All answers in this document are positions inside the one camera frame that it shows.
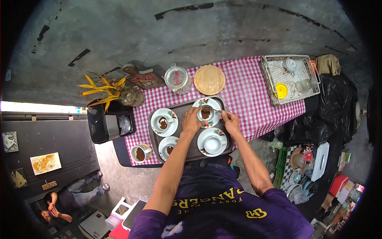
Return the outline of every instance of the wicker basket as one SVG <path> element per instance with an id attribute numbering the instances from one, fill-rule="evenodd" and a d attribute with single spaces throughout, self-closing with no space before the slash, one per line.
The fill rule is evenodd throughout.
<path id="1" fill-rule="evenodd" d="M 285 59 L 291 58 L 296 62 L 295 76 L 286 72 L 282 66 Z M 307 55 L 264 55 L 260 60 L 260 67 L 265 77 L 268 93 L 273 106 L 279 106 L 289 102 L 305 99 L 320 93 L 321 82 L 317 78 L 313 64 Z M 300 93 L 296 89 L 296 82 L 309 79 L 312 88 Z M 288 88 L 285 98 L 279 99 L 276 84 L 283 83 Z"/>

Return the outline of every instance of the smartphone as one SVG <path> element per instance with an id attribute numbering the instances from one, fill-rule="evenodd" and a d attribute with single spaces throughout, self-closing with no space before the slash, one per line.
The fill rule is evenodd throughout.
<path id="1" fill-rule="evenodd" d="M 133 224 L 134 224 L 134 217 L 140 213 L 144 206 L 146 205 L 147 202 L 143 201 L 143 200 L 139 200 L 135 205 L 133 205 L 133 208 L 130 208 L 126 213 L 128 213 L 129 215 L 127 216 L 127 218 L 125 218 L 125 220 L 123 220 L 122 222 L 122 227 L 125 229 L 125 230 L 128 230 L 130 231 L 131 228 L 133 227 Z"/>

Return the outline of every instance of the black cabinet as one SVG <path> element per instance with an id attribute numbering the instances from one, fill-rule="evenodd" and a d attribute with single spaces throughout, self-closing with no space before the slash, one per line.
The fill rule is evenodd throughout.
<path id="1" fill-rule="evenodd" d="M 9 174 L 23 168 L 28 186 L 16 189 L 22 200 L 49 191 L 42 188 L 45 181 L 64 187 L 99 169 L 86 114 L 2 112 L 1 132 L 13 131 L 17 132 L 19 151 L 5 153 L 2 148 L 2 166 L 5 164 Z M 55 152 L 62 168 L 35 176 L 30 157 Z"/>

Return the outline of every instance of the man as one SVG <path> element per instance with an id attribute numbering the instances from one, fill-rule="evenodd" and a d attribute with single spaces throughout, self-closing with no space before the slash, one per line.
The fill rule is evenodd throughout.
<path id="1" fill-rule="evenodd" d="M 105 191 L 110 189 L 109 184 L 104 184 L 96 187 L 91 192 L 81 192 L 81 187 L 84 184 L 88 184 L 92 180 L 99 179 L 100 177 L 102 177 L 102 173 L 97 171 L 97 174 L 92 177 L 85 177 L 78 180 L 70 186 L 64 187 L 61 191 L 47 193 L 44 197 L 44 203 L 48 210 L 41 210 L 41 216 L 47 223 L 50 223 L 52 219 L 57 220 L 62 226 L 71 223 L 73 220 L 71 215 L 75 211 L 98 199 Z"/>
<path id="2" fill-rule="evenodd" d="M 230 167 L 207 163 L 183 169 L 192 138 L 207 123 L 198 122 L 200 109 L 185 113 L 178 143 L 159 173 L 151 198 L 135 217 L 129 239 L 311 238 L 313 227 L 285 193 L 273 187 L 233 113 L 223 111 L 222 119 L 260 197 L 245 192 Z"/>

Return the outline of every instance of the black coffee grinder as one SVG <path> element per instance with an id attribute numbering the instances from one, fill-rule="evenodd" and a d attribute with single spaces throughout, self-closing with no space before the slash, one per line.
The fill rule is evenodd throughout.
<path id="1" fill-rule="evenodd" d="M 101 144 L 136 131 L 133 108 L 118 101 L 111 101 L 105 113 L 106 103 L 88 106 L 87 121 L 93 143 Z"/>

